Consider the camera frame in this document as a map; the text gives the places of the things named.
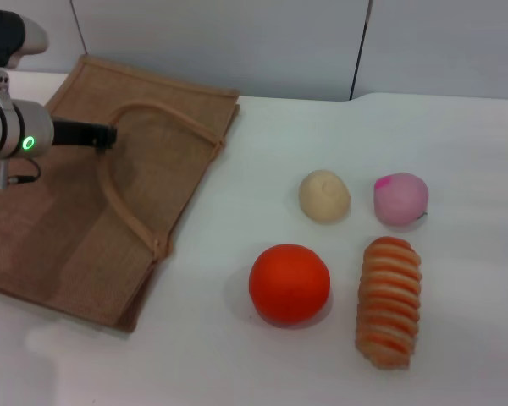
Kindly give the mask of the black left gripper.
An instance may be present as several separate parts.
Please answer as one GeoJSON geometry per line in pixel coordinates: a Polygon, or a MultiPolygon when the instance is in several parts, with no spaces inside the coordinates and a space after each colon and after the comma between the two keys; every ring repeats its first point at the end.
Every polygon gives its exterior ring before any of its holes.
{"type": "Polygon", "coordinates": [[[113,148],[117,141],[117,129],[111,125],[97,125],[88,123],[53,120],[52,145],[58,146],[95,146],[97,151],[107,151],[113,148]]]}

